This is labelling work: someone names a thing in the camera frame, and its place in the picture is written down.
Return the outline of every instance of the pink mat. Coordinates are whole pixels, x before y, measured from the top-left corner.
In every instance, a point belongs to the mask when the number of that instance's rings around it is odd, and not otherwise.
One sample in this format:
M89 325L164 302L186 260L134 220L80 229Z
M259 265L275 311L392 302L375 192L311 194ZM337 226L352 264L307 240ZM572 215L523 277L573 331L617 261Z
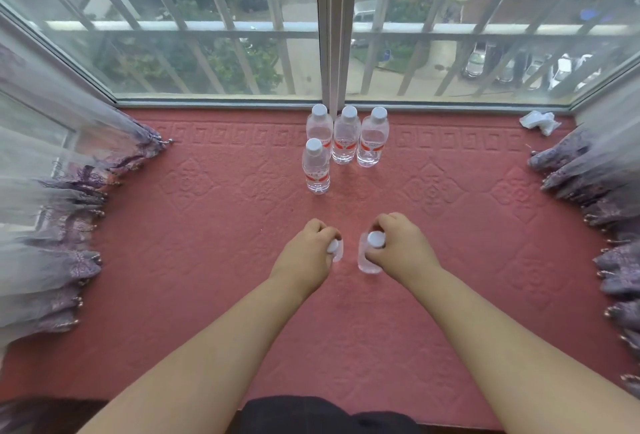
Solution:
M380 212L420 225L445 268L527 328L617 381L633 362L602 317L591 258L602 237L538 191L543 138L516 117L392 114L378 166L332 164L325 196L301 170L305 114L135 111L176 144L113 193L97 231L105 267L82 324L14 345L2 397L113 398L264 280L311 217L336 225L343 260L293 317L248 398L316 395L351 412L496 428L433 320L386 275L356 266Z

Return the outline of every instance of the curtain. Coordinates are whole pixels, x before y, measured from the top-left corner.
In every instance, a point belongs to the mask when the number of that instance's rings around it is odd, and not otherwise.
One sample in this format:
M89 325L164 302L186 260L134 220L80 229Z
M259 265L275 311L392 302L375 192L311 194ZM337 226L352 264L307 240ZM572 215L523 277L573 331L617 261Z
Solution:
M613 98L557 145L532 152L529 166L545 173L542 190L575 203L584 222L610 247L594 259L601 290L615 303L604 312L640 360L640 91ZM640 376L624 374L640 399Z
M13 47L0 44L0 348L77 324L110 188L170 142Z

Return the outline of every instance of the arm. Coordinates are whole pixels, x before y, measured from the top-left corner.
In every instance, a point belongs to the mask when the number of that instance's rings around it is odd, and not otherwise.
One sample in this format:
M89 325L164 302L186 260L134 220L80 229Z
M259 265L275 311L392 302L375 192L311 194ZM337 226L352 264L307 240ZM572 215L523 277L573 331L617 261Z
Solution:
M328 276L334 237L335 228L309 221L266 281L133 382L80 434L223 434L271 344Z
M509 434L634 434L640 403L554 348L440 267L420 229L381 215L367 258L406 287L443 330Z

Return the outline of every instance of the water bottle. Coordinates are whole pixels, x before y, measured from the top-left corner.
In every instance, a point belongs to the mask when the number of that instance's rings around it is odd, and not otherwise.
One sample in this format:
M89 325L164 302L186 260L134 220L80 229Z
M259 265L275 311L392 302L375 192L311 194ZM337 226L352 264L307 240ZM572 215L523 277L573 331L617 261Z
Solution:
M333 254L333 262L338 262L344 253L344 244L341 240L333 239L326 248L326 252Z
M316 104L311 108L311 115L307 118L307 139L316 138L322 146L331 147L333 136L333 119L326 111L326 106Z
M317 138L309 139L302 153L302 170L307 176L307 188L317 195L325 194L329 189L329 161L331 152L322 146L322 142Z
M387 110L384 107L374 107L371 115L362 120L362 132L358 145L358 164L369 168L378 163L388 137Z
M360 139L360 119L358 110L353 106L345 106L342 114L333 124L333 161L343 165L349 163L356 155Z
M374 230L373 232L360 236L360 244L358 245L358 269L366 274L378 274L382 271L381 267L367 260L364 253L370 248L384 247L385 240L385 233L379 230Z

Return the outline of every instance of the white bottle cap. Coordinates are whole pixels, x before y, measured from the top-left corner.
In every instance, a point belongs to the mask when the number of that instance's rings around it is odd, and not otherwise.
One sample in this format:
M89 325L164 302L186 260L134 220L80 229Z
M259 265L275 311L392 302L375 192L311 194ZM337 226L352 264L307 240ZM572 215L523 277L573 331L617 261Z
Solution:
M307 152L311 156L317 156L322 153L322 141L318 138L311 138L307 141Z
M387 110L384 107L374 107L371 111L371 117L376 121L384 121L387 118Z
M324 104L316 104L311 108L311 114L316 117L326 116L326 106Z
M333 239L329 243L329 247L326 248L326 253L336 253L338 252L339 247L340 247L340 241L338 239Z
M373 248L384 247L386 240L387 240L387 237L385 236L385 233L380 232L379 230L374 230L373 232L370 232L369 235L367 236L367 242Z
M355 119L358 116L358 110L353 106L345 106L342 110L342 117L345 119Z

